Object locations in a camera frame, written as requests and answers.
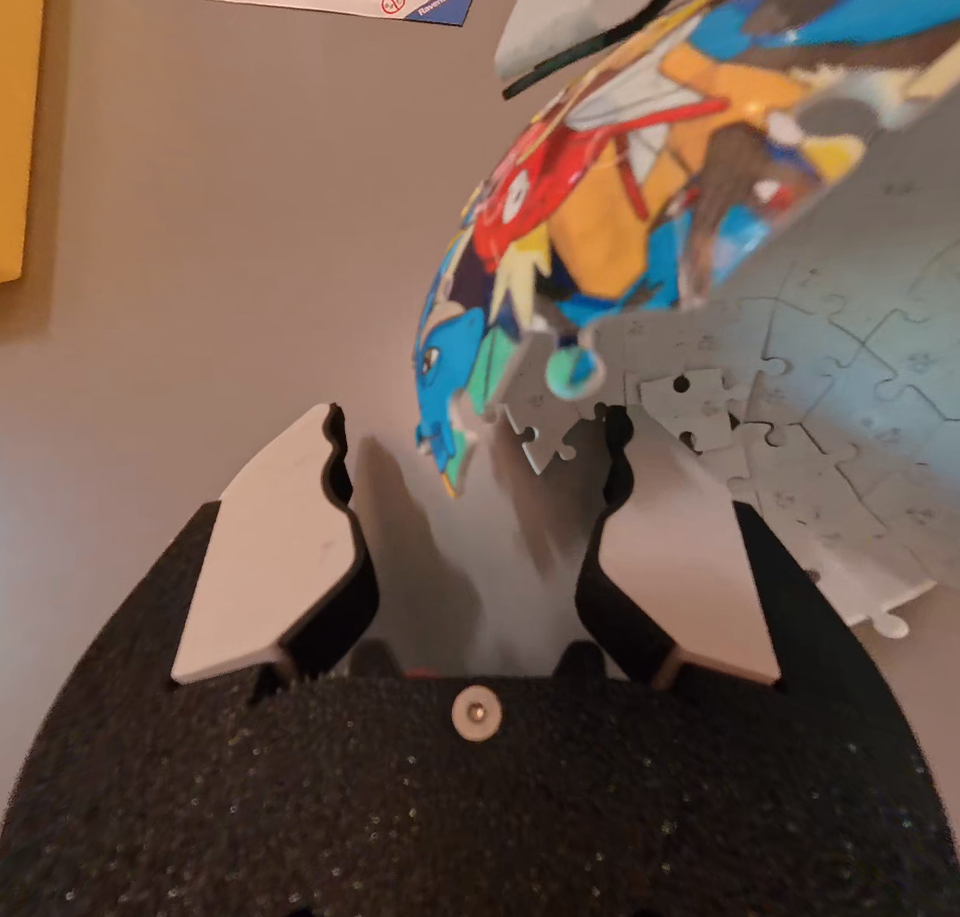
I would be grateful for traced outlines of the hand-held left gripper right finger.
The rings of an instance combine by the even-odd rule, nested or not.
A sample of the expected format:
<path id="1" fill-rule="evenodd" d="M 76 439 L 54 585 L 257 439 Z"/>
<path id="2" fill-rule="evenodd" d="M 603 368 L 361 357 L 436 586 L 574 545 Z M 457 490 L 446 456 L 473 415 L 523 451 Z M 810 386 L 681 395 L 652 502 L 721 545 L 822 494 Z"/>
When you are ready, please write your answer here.
<path id="1" fill-rule="evenodd" d="M 605 507 L 575 607 L 630 681 L 685 667 L 771 687 L 782 676 L 729 492 L 642 407 L 606 412 Z"/>

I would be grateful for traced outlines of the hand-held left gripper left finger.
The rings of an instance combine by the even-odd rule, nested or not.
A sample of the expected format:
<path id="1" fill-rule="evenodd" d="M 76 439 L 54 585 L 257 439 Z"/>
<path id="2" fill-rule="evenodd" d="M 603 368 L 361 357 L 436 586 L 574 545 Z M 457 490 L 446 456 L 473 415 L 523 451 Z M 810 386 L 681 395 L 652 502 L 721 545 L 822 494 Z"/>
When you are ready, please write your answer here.
<path id="1" fill-rule="evenodd" d="M 333 671 L 372 624 L 377 575 L 351 508 L 346 418 L 313 406 L 218 499 L 171 668 L 197 683 L 266 667 L 287 683 Z"/>

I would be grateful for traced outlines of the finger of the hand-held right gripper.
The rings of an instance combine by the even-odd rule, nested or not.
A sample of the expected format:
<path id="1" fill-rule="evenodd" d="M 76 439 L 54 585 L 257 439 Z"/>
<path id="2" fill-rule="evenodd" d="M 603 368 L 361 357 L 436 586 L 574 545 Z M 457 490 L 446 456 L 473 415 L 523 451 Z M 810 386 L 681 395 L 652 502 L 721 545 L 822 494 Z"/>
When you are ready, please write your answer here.
<path id="1" fill-rule="evenodd" d="M 678 0 L 515 0 L 495 52 L 504 100 L 614 47 Z"/>

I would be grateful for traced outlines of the single puzzle piece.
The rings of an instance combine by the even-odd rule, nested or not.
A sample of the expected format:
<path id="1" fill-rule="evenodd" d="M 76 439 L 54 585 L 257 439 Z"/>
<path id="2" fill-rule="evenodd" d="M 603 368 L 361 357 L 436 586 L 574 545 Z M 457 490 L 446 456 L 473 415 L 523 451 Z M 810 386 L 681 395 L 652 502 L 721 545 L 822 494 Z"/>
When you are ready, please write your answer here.
<path id="1" fill-rule="evenodd" d="M 668 433 L 685 438 L 698 454 L 723 450 L 733 442 L 731 405 L 745 403 L 752 384 L 728 387 L 719 369 L 686 371 L 635 384 L 640 405 Z"/>

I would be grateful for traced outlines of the colourful puzzle ball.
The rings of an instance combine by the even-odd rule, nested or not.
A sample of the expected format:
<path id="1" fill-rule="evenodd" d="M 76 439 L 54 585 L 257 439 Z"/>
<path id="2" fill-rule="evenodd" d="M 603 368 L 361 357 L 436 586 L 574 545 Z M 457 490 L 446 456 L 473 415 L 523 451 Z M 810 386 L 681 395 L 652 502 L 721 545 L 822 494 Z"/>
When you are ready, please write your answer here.
<path id="1" fill-rule="evenodd" d="M 468 199 L 414 337 L 416 448 L 540 474 L 596 407 L 750 383 L 698 454 L 847 623 L 958 588 L 958 0 L 678 0 Z"/>

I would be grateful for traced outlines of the yellow plastic bin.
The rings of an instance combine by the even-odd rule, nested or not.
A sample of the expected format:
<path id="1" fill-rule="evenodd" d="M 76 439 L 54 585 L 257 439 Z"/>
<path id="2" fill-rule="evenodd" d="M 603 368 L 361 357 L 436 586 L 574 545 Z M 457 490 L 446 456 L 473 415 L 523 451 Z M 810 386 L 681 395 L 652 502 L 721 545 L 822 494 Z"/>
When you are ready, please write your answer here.
<path id="1" fill-rule="evenodd" d="M 45 0 L 1 0 L 1 282 L 20 278 Z"/>

